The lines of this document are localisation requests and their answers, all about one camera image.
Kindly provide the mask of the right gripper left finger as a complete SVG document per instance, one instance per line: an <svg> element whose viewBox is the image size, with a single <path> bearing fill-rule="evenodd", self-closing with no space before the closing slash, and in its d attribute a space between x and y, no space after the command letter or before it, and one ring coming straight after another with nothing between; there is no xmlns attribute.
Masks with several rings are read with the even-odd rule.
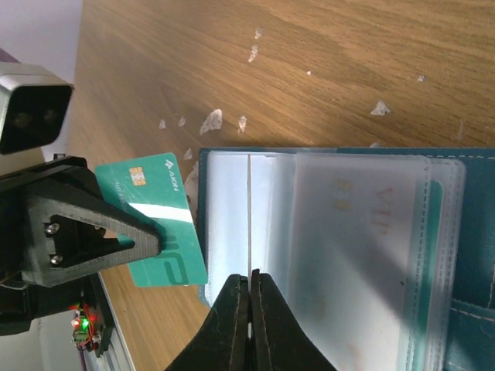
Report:
<svg viewBox="0 0 495 371"><path fill-rule="evenodd" d="M230 275L197 334L168 370L243 370L248 339L248 279Z"/></svg>

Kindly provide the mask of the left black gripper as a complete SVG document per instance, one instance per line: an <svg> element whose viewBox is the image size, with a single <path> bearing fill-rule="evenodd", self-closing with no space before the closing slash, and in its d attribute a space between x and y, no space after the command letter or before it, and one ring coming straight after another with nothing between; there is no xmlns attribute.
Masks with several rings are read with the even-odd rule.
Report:
<svg viewBox="0 0 495 371"><path fill-rule="evenodd" d="M84 278L159 251L158 230L105 202L88 168L2 191L1 335L71 309Z"/></svg>

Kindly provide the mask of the pink white credit card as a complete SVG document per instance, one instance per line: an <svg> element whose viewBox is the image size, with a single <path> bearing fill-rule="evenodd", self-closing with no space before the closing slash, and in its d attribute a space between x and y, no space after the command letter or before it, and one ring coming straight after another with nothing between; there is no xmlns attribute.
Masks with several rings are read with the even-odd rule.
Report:
<svg viewBox="0 0 495 371"><path fill-rule="evenodd" d="M293 303L309 337L328 352L393 352L414 324L407 284L416 280L410 256L426 170L298 167Z"/></svg>

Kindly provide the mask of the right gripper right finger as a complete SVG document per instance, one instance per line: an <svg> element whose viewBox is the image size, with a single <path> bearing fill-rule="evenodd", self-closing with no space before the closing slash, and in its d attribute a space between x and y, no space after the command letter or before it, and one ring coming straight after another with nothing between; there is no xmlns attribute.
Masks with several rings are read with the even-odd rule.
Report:
<svg viewBox="0 0 495 371"><path fill-rule="evenodd" d="M334 370L304 333L270 274L251 275L251 370Z"/></svg>

